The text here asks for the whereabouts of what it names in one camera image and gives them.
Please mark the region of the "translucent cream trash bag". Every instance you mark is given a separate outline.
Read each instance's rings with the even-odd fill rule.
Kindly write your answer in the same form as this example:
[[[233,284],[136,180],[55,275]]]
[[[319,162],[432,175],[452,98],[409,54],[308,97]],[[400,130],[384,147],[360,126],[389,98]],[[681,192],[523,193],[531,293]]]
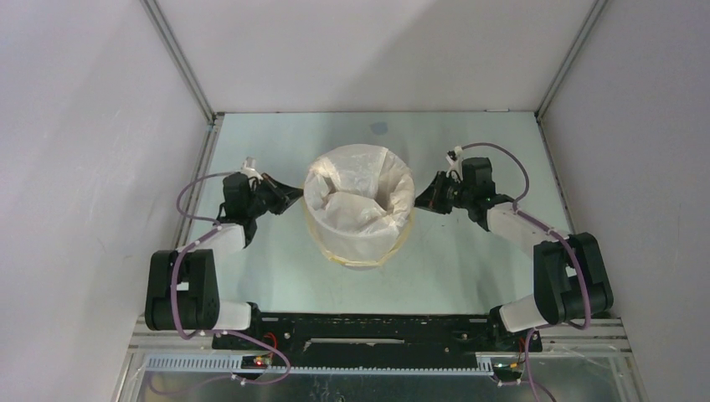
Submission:
[[[303,204],[309,232],[328,259],[391,258],[414,224],[409,166],[386,147],[352,144],[308,168]]]

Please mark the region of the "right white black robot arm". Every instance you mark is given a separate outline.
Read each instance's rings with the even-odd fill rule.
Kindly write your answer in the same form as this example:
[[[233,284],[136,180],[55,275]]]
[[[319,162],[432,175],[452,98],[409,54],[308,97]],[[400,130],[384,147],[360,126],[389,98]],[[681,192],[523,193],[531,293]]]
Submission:
[[[439,171],[414,202],[436,214],[463,209],[483,230],[516,245],[532,259],[532,294],[495,307],[488,342],[508,350],[521,331],[572,322],[589,323],[607,312],[614,295],[597,239],[589,233],[565,234],[522,210],[514,198],[498,193],[491,161],[470,157]]]

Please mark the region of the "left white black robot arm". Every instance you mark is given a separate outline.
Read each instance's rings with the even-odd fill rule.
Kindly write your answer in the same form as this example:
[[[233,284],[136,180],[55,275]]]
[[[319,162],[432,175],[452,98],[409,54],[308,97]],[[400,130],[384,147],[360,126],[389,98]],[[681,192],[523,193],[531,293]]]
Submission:
[[[266,173],[219,173],[224,201],[216,217],[207,217],[206,234],[175,250],[159,250],[150,260],[145,323],[152,331],[177,331],[184,337],[208,331],[232,331],[243,348],[256,348],[264,325],[252,318],[248,302],[222,301],[218,266],[248,247],[264,214],[283,214],[303,191]]]

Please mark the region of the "grey plastic trash bin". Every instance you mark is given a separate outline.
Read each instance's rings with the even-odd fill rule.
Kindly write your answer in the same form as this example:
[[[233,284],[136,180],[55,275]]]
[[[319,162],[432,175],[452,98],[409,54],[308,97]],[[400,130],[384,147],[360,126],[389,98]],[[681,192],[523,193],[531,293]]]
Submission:
[[[336,263],[352,271],[371,271],[380,268],[384,264],[383,260],[353,261],[341,260],[338,258],[331,259],[331,262]]]

